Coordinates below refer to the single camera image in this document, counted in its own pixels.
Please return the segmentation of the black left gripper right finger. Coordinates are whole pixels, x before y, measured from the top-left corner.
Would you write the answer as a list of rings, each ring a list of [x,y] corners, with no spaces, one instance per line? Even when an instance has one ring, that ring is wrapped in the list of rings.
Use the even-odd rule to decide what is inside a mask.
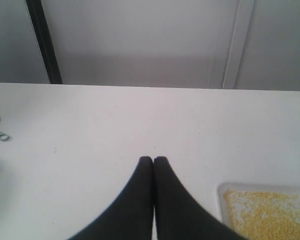
[[[153,162],[155,223],[159,240],[239,240],[240,235],[207,212],[185,189],[168,159]]]

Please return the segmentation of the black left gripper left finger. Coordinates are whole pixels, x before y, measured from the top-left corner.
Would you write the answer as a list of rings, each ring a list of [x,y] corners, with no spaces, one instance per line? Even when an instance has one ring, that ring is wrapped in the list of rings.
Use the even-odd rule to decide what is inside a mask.
[[[72,240],[150,240],[154,219],[153,161],[142,156],[111,205]]]

